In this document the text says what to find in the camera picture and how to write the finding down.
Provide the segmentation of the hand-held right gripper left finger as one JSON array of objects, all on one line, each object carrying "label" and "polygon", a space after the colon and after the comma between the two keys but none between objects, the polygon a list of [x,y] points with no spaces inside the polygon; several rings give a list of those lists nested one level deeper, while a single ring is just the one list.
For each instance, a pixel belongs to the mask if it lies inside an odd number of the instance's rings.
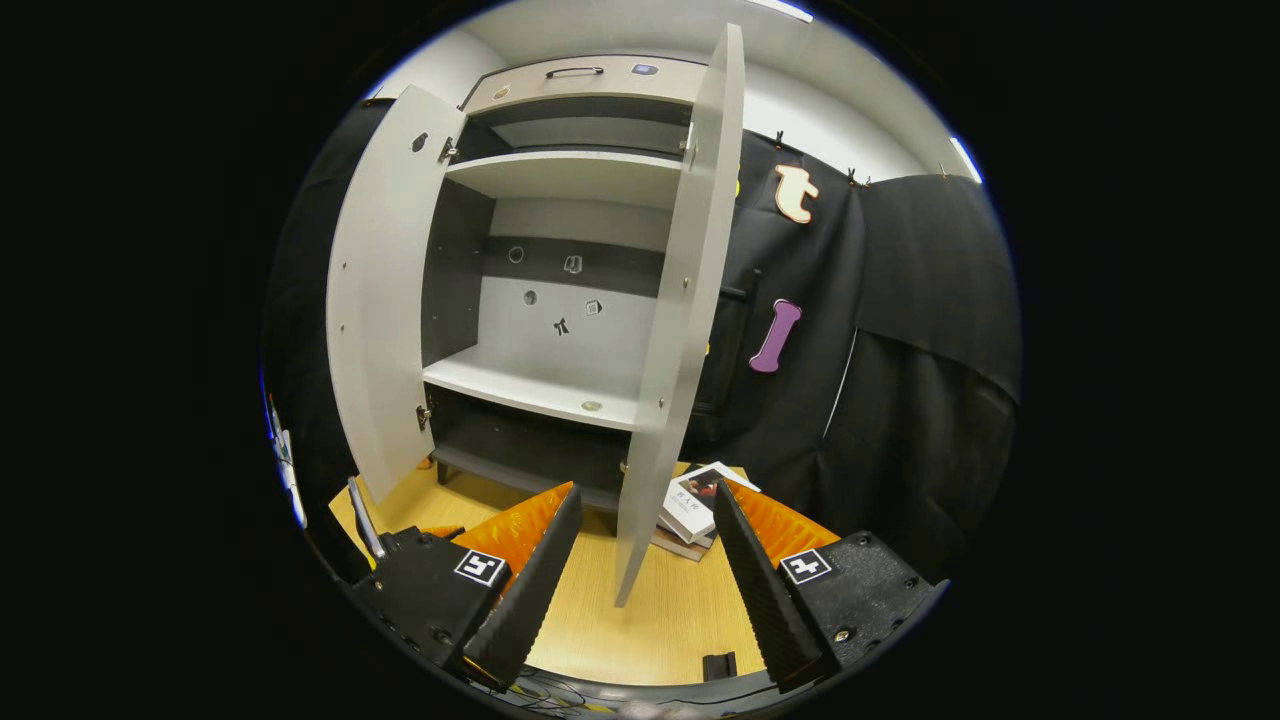
[{"label": "hand-held right gripper left finger", "polygon": [[380,533],[387,559],[353,592],[426,664],[489,691],[508,691],[540,633],[582,525],[580,488],[566,482],[453,541],[420,528]]}]

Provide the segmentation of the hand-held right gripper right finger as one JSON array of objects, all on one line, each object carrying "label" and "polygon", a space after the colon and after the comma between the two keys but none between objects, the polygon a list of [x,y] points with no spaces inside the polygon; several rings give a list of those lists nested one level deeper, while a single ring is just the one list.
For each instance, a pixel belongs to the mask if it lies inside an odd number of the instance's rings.
[{"label": "hand-held right gripper right finger", "polygon": [[717,482],[714,520],[765,673],[782,694],[865,671],[951,587],[869,530],[836,538],[737,482]]}]

